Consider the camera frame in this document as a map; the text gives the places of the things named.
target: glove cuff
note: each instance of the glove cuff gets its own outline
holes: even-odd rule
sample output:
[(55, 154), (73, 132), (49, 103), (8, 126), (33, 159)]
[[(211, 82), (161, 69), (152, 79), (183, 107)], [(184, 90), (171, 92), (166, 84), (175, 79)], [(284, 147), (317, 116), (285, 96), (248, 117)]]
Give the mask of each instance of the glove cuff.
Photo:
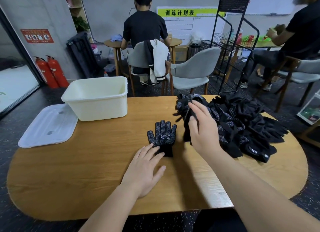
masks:
[(165, 157), (173, 157), (172, 145), (161, 145), (160, 149), (155, 153), (155, 155), (157, 155), (158, 153), (164, 153)]

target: black pants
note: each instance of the black pants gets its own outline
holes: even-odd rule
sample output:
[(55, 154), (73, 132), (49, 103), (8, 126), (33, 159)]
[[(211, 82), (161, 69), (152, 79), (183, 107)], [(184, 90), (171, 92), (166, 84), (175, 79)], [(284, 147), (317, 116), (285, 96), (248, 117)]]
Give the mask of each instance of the black pants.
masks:
[(201, 210), (193, 232), (247, 232), (237, 212), (232, 208)]
[(248, 60), (249, 62), (247, 64), (247, 67), (246, 69), (244, 69), (242, 82), (248, 82), (248, 79), (256, 68), (257, 64), (265, 67), (263, 79), (268, 79), (271, 75), (272, 70), (274, 70), (284, 60), (284, 58), (284, 54), (278, 50), (254, 50), (253, 57)]

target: floor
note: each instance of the floor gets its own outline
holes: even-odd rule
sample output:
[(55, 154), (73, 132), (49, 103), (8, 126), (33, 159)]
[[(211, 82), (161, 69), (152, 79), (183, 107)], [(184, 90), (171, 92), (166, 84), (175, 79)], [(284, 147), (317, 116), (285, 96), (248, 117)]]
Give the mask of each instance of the floor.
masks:
[(38, 85), (27, 65), (0, 71), (0, 112)]
[[(230, 79), (232, 80), (235, 77), (237, 77), (237, 75), (232, 74)], [(240, 90), (242, 95), (251, 96), (257, 90), (256, 84), (259, 80), (258, 77), (252, 76), (249, 88), (245, 91)], [(277, 82), (271, 92), (262, 93), (258, 100), (265, 107), (266, 112), (276, 117), (293, 133), (299, 133), (308, 127), (303, 121), (296, 117), (296, 113), (300, 110), (296, 105), (303, 95), (303, 90), (306, 86), (290, 85), (282, 109), (279, 113), (274, 113), (277, 97), (274, 96), (273, 93), (281, 83), (282, 81)], [(141, 86), (138, 77), (134, 78), (134, 85), (137, 97), (160, 95), (161, 85)], [(209, 93), (215, 94), (214, 88), (216, 87), (217, 84), (215, 80), (211, 78)], [(319, 89), (320, 82), (314, 85), (308, 98), (312, 97), (314, 92)], [(128, 97), (131, 97), (130, 81), (128, 90)], [(203, 91), (204, 88), (199, 87), (194, 90), (194, 93), (203, 94)], [(20, 137), (44, 107), (62, 103), (61, 96), (63, 92), (64, 89), (51, 90), (46, 87), (41, 88), (0, 120), (0, 231), (78, 231), (85, 222), (85, 220), (62, 222), (34, 220), (22, 214), (12, 204), (6, 189), (6, 174), (9, 169), (10, 160), (18, 148), (17, 143)], [(178, 93), (188, 94), (189, 91), (175, 91), (175, 95)], [(307, 156), (309, 176), (304, 189), (291, 200), (320, 220), (320, 150), (303, 142), (301, 142), (301, 145)], [(200, 211), (185, 211), (129, 216), (124, 231), (191, 232), (199, 213)]]

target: gray chair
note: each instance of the gray chair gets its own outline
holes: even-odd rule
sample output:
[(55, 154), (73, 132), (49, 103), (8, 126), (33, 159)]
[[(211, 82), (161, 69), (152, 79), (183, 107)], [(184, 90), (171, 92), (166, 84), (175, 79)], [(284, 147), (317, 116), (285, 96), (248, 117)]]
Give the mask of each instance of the gray chair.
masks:
[[(290, 66), (288, 68), (284, 68), (285, 71), (281, 71), (284, 65)], [(302, 107), (305, 102), (314, 82), (320, 80), (320, 59), (317, 60), (299, 60), (290, 56), (287, 56), (286, 59), (281, 63), (281, 65), (272, 73), (269, 79), (267, 79), (262, 87), (255, 93), (254, 97), (256, 97), (259, 92), (270, 82), (270, 80), (274, 76), (280, 76), (282, 78), (286, 78), (284, 85), (279, 88), (275, 94), (281, 92), (277, 107), (275, 112), (278, 112), (283, 98), (285, 96), (288, 84), (290, 82), (294, 82), (296, 84), (308, 84), (306, 91), (299, 103), (299, 107)]]
[(209, 48), (195, 54), (182, 64), (171, 64), (170, 72), (166, 75), (170, 83), (171, 95), (174, 88), (178, 90), (193, 89), (205, 85), (204, 94), (208, 91), (208, 76), (214, 71), (220, 56), (220, 48)]
[[(133, 75), (132, 73), (132, 69), (134, 67), (150, 68), (146, 58), (143, 42), (138, 43), (134, 49), (129, 48), (127, 50), (127, 61), (129, 66), (129, 75), (130, 75), (130, 81), (131, 81), (132, 94), (135, 97), (133, 76), (149, 76), (148, 74)], [(162, 82), (162, 90), (161, 90), (162, 95), (164, 95), (164, 91), (165, 91), (165, 81)]]

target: concrete wall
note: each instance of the concrete wall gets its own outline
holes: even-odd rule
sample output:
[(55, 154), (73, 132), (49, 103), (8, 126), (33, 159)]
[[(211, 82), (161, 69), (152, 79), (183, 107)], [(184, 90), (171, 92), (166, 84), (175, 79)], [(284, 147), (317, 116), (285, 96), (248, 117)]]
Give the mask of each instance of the concrete wall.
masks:
[[(83, 0), (87, 17), (91, 26), (91, 31), (98, 41), (105, 41), (114, 34), (123, 34), (123, 23), (128, 18), (129, 11), (134, 7), (134, 0)], [(219, 0), (153, 0), (152, 11), (157, 10), (157, 6), (218, 6)], [(246, 18), (254, 24), (261, 34), (278, 23), (288, 23), (292, 15), (266, 16), (266, 15), (246, 15)], [(227, 19), (238, 28), (240, 16), (229, 15)], [(244, 34), (254, 34), (245, 23), (242, 26)], [(107, 50), (106, 46), (100, 46), (99, 50)]]
[[(0, 5), (31, 56), (51, 55), (68, 80), (80, 78), (66, 49), (77, 34), (66, 0), (0, 0)], [(20, 29), (48, 29), (54, 43), (28, 44)]]
[(5, 29), (0, 24), (0, 58), (15, 57), (21, 59), (19, 52), (12, 43)]

